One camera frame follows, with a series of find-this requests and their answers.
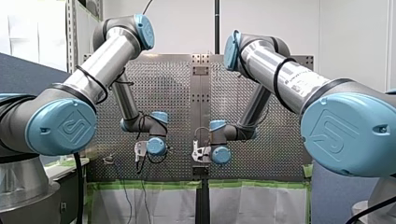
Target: cable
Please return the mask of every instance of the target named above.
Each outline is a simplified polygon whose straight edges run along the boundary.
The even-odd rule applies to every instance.
[[[201,129],[205,129],[205,130],[207,130],[208,132],[210,132],[210,130],[209,130],[208,128],[206,128],[206,127],[199,127],[199,128],[197,128],[197,129],[195,129],[194,138],[196,138],[197,132],[198,132],[199,130],[201,130]]]
[[[149,9],[149,5],[151,5],[152,0],[149,0],[148,4],[146,5],[145,10],[143,11],[143,15],[146,14],[147,10]]]
[[[154,161],[148,154],[148,160],[151,163],[160,164],[160,163],[163,163],[165,161],[167,155],[168,155],[168,151],[166,150],[165,155],[163,155],[163,158],[160,161]]]
[[[142,160],[142,164],[139,167],[139,161],[136,162],[136,173],[140,175],[143,171],[143,167],[145,166],[146,156]]]
[[[376,205],[374,205],[373,207],[367,208],[366,210],[359,212],[357,215],[353,216],[352,218],[350,218],[346,224],[354,224],[357,221],[359,221],[359,218],[366,216],[367,214],[370,214],[380,208],[383,208],[385,206],[388,206],[392,203],[396,203],[396,196],[394,196],[393,198],[389,198],[387,200],[385,200],[382,203],[378,203]]]
[[[283,99],[282,99],[282,97],[280,96],[280,93],[279,93],[279,88],[278,88],[278,86],[277,86],[277,79],[278,79],[278,77],[279,77],[280,70],[282,69],[283,65],[285,65],[285,63],[289,63],[289,62],[295,62],[295,63],[297,63],[297,62],[295,61],[295,59],[293,59],[293,58],[287,58],[287,59],[285,59],[282,63],[280,63],[280,64],[277,66],[276,70],[275,70],[275,73],[274,73],[274,83],[273,83],[273,85],[274,85],[274,95],[276,96],[277,100],[278,100],[285,108],[287,108],[291,113],[295,114],[294,111],[292,111],[292,110],[290,109],[290,107],[283,101]]]
[[[128,218],[128,223],[127,223],[127,224],[129,224],[131,222],[131,220],[132,220],[132,210],[133,210],[132,203],[129,200],[128,191],[126,190],[126,187],[125,187],[125,179],[122,178],[122,176],[120,175],[120,169],[119,169],[119,167],[118,167],[118,165],[117,165],[117,163],[115,161],[114,161],[114,168],[116,170],[117,177],[121,181],[121,184],[122,184],[122,187],[123,187],[123,190],[124,190],[124,193],[125,193],[126,201],[129,204],[129,218]]]
[[[107,88],[102,84],[102,82],[100,82],[98,79],[96,79],[94,76],[92,76],[89,72],[85,71],[85,69],[83,69],[81,66],[76,65],[76,68],[82,72],[82,74],[84,74],[84,76],[89,77],[90,79],[92,79],[94,82],[96,82],[96,84],[98,84],[100,86],[100,88],[102,89],[102,91],[105,93],[105,97],[103,97],[103,99],[99,100],[98,102],[96,102],[97,105],[101,104],[102,102],[104,102],[107,97],[108,97],[108,91]]]
[[[143,179],[140,180],[140,183],[142,184],[142,189],[144,192],[144,197],[145,197],[145,206],[146,206],[146,211],[148,212],[148,222],[149,224],[151,224],[151,214],[149,213],[149,206],[148,206],[148,200],[147,200],[147,192],[146,192],[146,188],[145,188],[145,184],[143,183]]]
[[[127,81],[127,82],[123,82],[123,81],[118,81],[119,78],[125,73],[125,67],[122,69],[121,73],[114,79],[114,81],[108,86],[108,89],[112,91],[113,89],[113,84],[114,83],[119,83],[119,84],[127,84],[128,86],[133,86],[134,83],[132,81]]]
[[[137,133],[136,140],[140,138],[140,134],[143,132],[143,128],[145,127],[145,122],[147,117],[155,120],[158,124],[160,124],[165,129],[166,134],[168,134],[168,128],[165,125],[163,125],[159,120],[155,119],[151,115],[147,115],[143,113],[142,111],[139,111],[139,113],[141,114],[141,117],[139,119],[139,125],[138,125],[139,132]]]
[[[267,109],[266,109],[266,111],[265,111],[264,117],[262,118],[262,120],[260,120],[260,121],[257,123],[257,126],[260,126],[262,123],[265,122],[265,120],[266,120],[267,117],[268,117],[269,112],[270,112],[270,106],[268,105],[268,106],[267,106]]]
[[[78,176],[78,212],[76,224],[82,224],[82,215],[84,212],[84,179],[82,176],[82,165],[78,152],[74,153],[76,169]]]

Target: black joint ring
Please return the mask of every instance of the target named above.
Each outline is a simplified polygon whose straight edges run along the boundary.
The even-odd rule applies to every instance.
[[[283,99],[282,99],[282,97],[280,96],[280,93],[279,93],[279,88],[278,88],[278,86],[277,86],[277,80],[278,80],[278,77],[279,77],[280,70],[282,69],[283,65],[285,65],[285,63],[289,63],[289,62],[295,62],[295,63],[297,63],[296,60],[293,59],[293,58],[287,58],[287,59],[285,59],[282,63],[280,63],[280,64],[277,66],[277,68],[276,68],[276,70],[275,70],[275,73],[274,73],[274,84],[273,84],[273,85],[274,85],[274,95],[276,96],[277,100],[278,100],[285,108],[287,108],[291,113],[294,113],[294,111],[292,111],[292,110],[290,109],[290,107],[285,103],[285,101],[283,101]]]
[[[274,42],[274,50],[276,53],[279,53],[279,45],[277,44],[277,41],[274,37],[270,36],[270,38],[273,40]]]
[[[354,80],[349,79],[349,78],[339,78],[336,80],[333,80],[326,85],[320,87],[315,93],[306,101],[303,109],[301,110],[301,116],[305,113],[305,110],[312,105],[317,99],[319,99],[324,93],[327,91],[331,90],[332,88],[344,84],[346,82],[354,82]]]
[[[109,21],[110,19],[107,19],[107,20],[105,20],[105,23],[103,23],[103,28],[102,28],[102,32],[103,32],[103,41],[105,42],[106,41],[106,36],[107,36],[107,24],[108,24],[108,21]]]
[[[212,147],[216,147],[216,146],[227,146],[227,143],[214,143],[214,144],[210,144],[210,146],[212,146]]]
[[[105,97],[103,97],[103,99],[99,100],[98,102],[96,102],[97,105],[101,104],[102,102],[104,102],[107,97],[108,97],[108,91],[107,88],[98,80],[96,79],[94,76],[92,76],[90,73],[88,73],[87,71],[85,71],[85,69],[83,69],[81,66],[76,65],[76,68],[81,71],[86,77],[89,77],[90,79],[92,79],[94,82],[96,82],[96,84],[98,84],[100,86],[100,88],[105,92]]]
[[[166,137],[166,135],[164,135],[164,134],[149,134],[148,135],[149,137]]]
[[[91,102],[90,99],[88,99],[88,97],[86,97],[86,96],[85,96],[84,94],[82,94],[81,92],[76,91],[75,89],[73,89],[73,88],[71,88],[71,87],[68,87],[68,86],[66,86],[66,85],[62,85],[62,84],[59,84],[59,83],[52,83],[52,84],[49,86],[49,88],[50,88],[50,89],[60,90],[60,91],[66,91],[67,93],[70,93],[70,94],[76,96],[79,100],[81,100],[81,101],[85,102],[87,105],[89,105],[89,106],[93,109],[93,111],[95,112],[95,114],[96,114],[96,107],[95,107],[95,105]]]
[[[38,157],[38,154],[34,154],[34,153],[23,153],[21,155],[16,155],[16,156],[0,157],[0,164],[11,163],[16,161],[27,161],[36,157]]]

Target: light blue joint cap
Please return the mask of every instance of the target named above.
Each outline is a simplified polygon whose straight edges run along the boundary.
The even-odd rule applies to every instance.
[[[136,14],[134,15],[134,21],[136,23],[136,30],[144,49],[154,48],[154,30],[152,28],[151,22],[149,21],[149,18],[142,14]]]
[[[231,160],[231,151],[227,147],[217,147],[212,152],[212,161],[215,164],[223,165]]]
[[[62,156],[81,151],[96,131],[96,115],[78,99],[50,102],[38,109],[25,129],[30,149],[46,156]]]
[[[235,45],[238,43],[238,47],[241,46],[241,33],[236,34],[236,40],[233,37],[233,34],[230,35],[227,39],[227,43],[225,45],[224,50],[224,66],[229,71],[236,71],[236,62],[238,59],[238,49]]]
[[[125,120],[124,120],[124,119],[121,119],[121,120],[120,120],[120,127],[121,127],[121,129],[122,129],[124,132],[126,132],[126,133],[129,132],[128,129],[126,128],[126,126],[125,126]]]
[[[396,109],[353,92],[315,101],[303,115],[301,134],[314,160],[340,175],[396,173]]]
[[[209,128],[210,132],[214,132],[217,129],[220,129],[225,126],[225,120],[224,119],[215,119],[210,121]]]
[[[166,152],[165,142],[158,137],[150,138],[147,142],[147,150],[150,155],[163,156]]]
[[[162,111],[153,111],[151,112],[151,116],[159,121],[164,123],[168,123],[168,114]]]

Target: white wall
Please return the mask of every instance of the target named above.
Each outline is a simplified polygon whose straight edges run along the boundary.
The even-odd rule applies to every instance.
[[[221,3],[221,50],[234,29],[276,36],[288,44],[291,54],[314,55],[317,70],[319,0],[225,0]]]
[[[391,1],[320,0],[323,76],[350,77],[378,91],[387,89]]]
[[[104,0],[104,18],[141,13],[147,0]],[[283,38],[292,54],[316,57],[318,0],[220,1],[220,50],[234,29]],[[148,9],[156,35],[155,53],[214,51],[214,0],[154,0]]]

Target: perforated metal panel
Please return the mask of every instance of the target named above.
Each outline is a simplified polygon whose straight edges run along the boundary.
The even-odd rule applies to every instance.
[[[308,67],[313,65],[311,57],[295,58]],[[167,144],[173,149],[164,163],[146,161],[142,175],[137,175],[134,164],[136,134],[124,133],[120,129],[120,110],[110,92],[109,99],[98,107],[98,132],[87,150],[87,155],[92,158],[89,181],[140,179],[142,176],[150,180],[192,179],[195,115],[200,115],[201,123],[211,119],[237,122],[256,84],[226,71],[222,56],[211,55],[209,74],[198,79],[192,72],[194,65],[191,62],[192,55],[143,55],[128,63],[126,74],[134,82],[131,90],[139,109],[145,113],[161,110],[169,114]],[[201,86],[198,89],[204,94],[202,96],[210,96],[210,100],[205,99],[203,103],[201,100],[198,107],[191,106],[198,100],[197,95],[192,98],[198,90],[197,85]],[[230,142],[232,162],[222,167],[212,165],[210,177],[303,180],[302,165],[310,163],[311,158],[304,149],[299,131],[297,116],[273,98],[268,118],[259,128],[259,137],[246,143]],[[147,134],[140,137],[140,140],[147,139]],[[110,154],[114,154],[118,169],[114,165],[104,165],[103,158]]]
[[[142,56],[126,66],[128,79],[139,110],[150,113],[161,110],[169,114],[167,145],[172,147],[164,163],[145,162],[141,174],[152,180],[191,179],[191,56]],[[134,164],[135,133],[120,129],[121,114],[112,93],[98,106],[98,131],[94,139],[94,154],[89,166],[90,181],[116,178],[139,179]],[[148,140],[141,134],[139,140]],[[116,167],[104,165],[102,158],[114,154]]]
[[[301,64],[312,66],[311,57],[295,57]],[[236,123],[242,116],[256,83],[238,73],[225,70],[222,57],[212,57],[211,119]],[[267,119],[258,129],[255,140],[229,142],[232,161],[222,167],[212,165],[211,178],[250,178],[303,180],[303,164],[311,162],[300,137],[299,119],[273,96]]]

